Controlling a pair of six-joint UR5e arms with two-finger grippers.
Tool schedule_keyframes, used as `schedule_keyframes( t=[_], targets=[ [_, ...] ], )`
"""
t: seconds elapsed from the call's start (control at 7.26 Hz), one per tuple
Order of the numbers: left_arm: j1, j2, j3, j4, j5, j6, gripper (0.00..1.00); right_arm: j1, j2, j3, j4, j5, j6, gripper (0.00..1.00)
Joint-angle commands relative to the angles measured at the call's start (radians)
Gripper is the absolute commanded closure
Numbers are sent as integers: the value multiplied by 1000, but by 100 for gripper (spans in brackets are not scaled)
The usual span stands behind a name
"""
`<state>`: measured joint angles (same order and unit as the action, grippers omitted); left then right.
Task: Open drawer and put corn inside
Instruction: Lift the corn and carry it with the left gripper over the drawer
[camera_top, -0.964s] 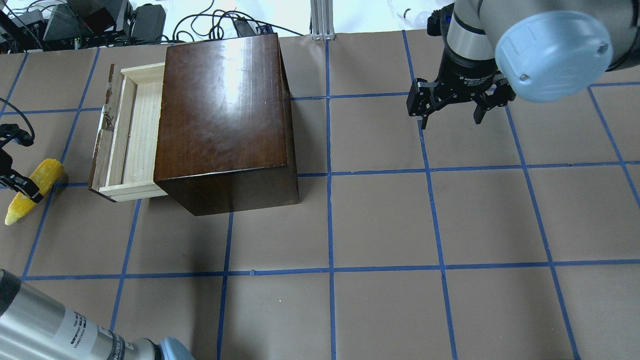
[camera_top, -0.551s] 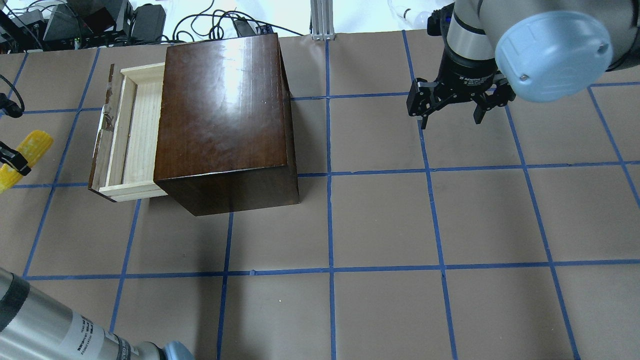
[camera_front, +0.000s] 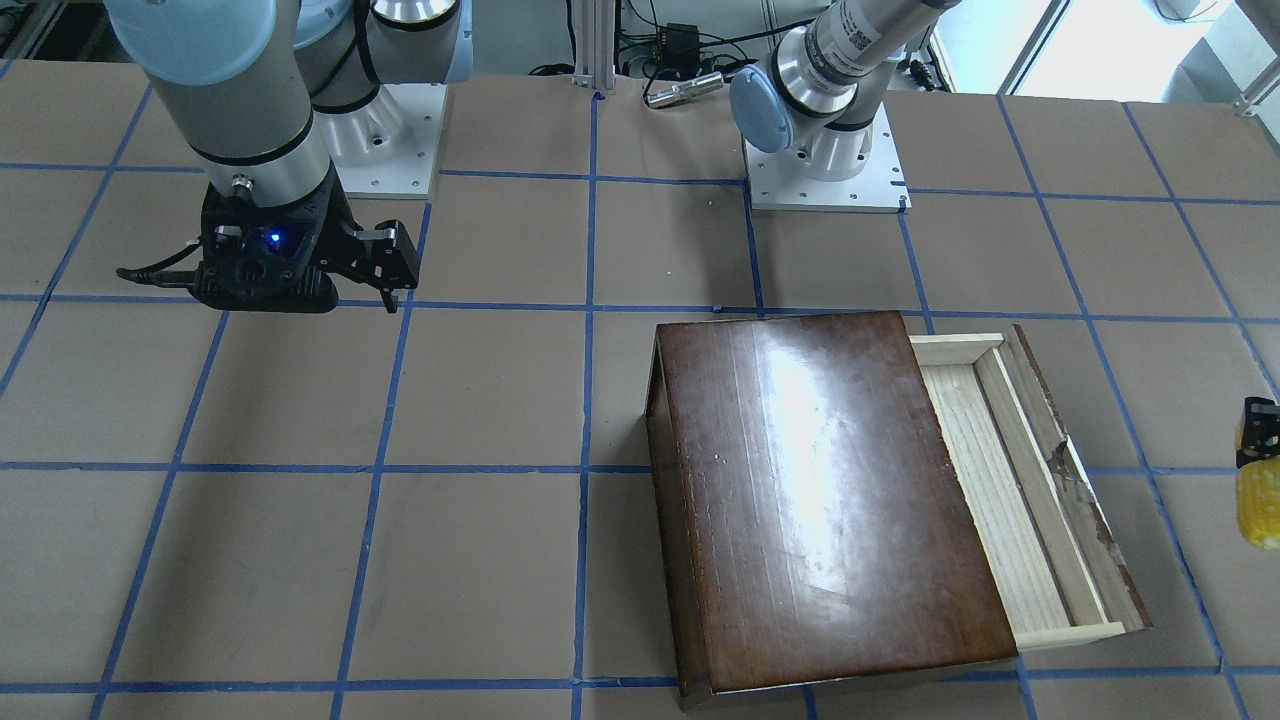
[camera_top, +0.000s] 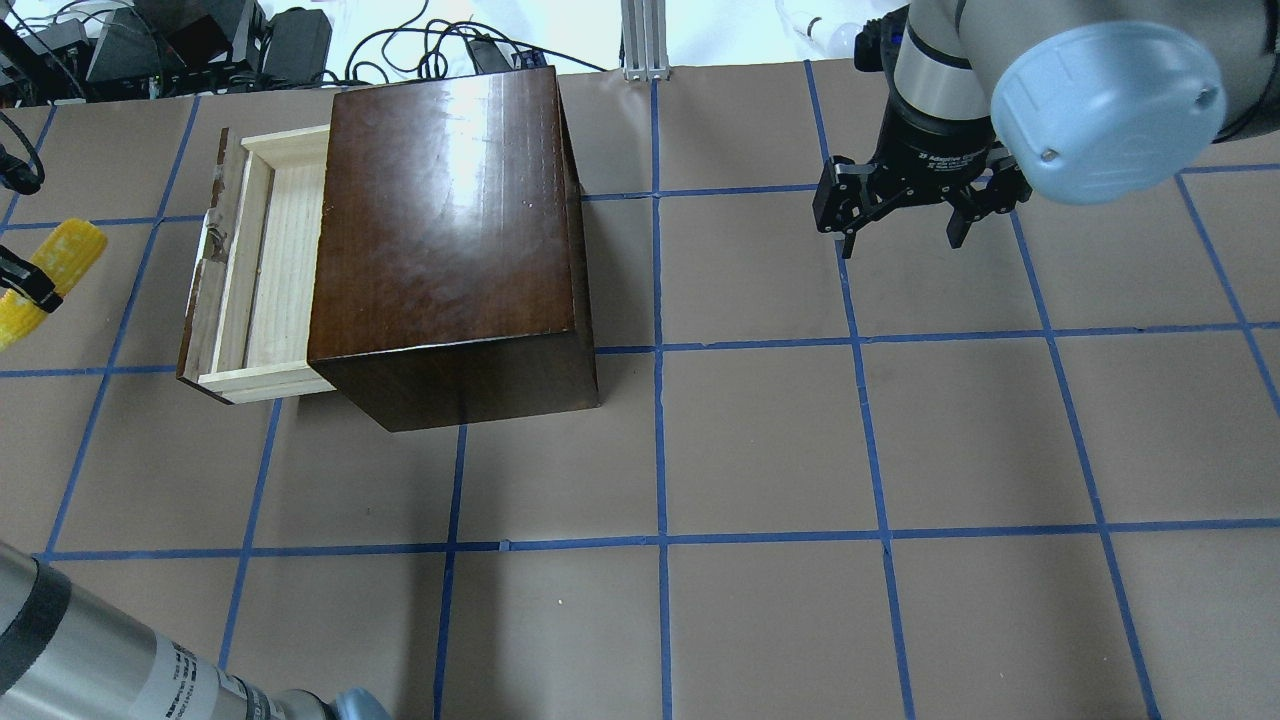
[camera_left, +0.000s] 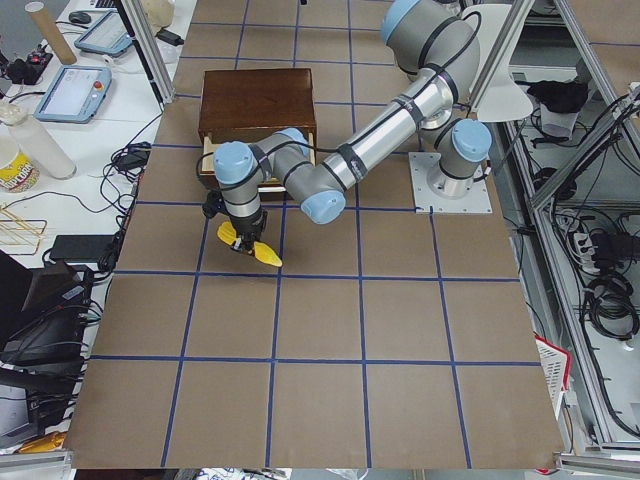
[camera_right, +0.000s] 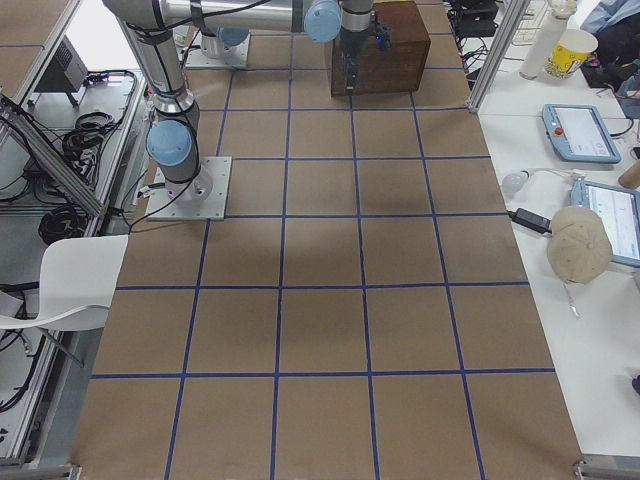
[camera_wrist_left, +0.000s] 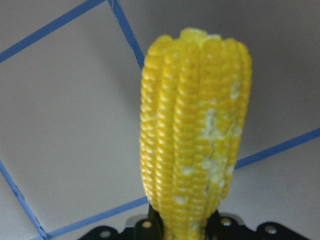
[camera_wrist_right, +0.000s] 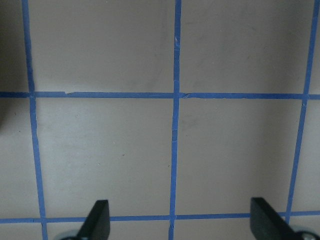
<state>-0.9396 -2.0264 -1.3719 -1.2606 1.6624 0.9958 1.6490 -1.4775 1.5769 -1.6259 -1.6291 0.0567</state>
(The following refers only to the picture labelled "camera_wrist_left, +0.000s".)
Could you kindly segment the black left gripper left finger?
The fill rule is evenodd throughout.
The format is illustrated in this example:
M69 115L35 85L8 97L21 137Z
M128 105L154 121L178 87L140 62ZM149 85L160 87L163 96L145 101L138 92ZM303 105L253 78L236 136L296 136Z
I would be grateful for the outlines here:
M151 204L148 206L148 221L151 222L150 236L152 240L163 240L164 239L164 226L163 220L160 214L152 207Z

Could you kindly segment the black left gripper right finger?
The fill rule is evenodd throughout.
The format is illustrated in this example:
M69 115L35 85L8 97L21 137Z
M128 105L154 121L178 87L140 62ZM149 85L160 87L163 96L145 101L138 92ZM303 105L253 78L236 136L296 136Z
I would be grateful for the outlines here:
M205 227L205 240L216 240L216 234L218 233L218 220L220 219L220 213L216 210L207 219Z

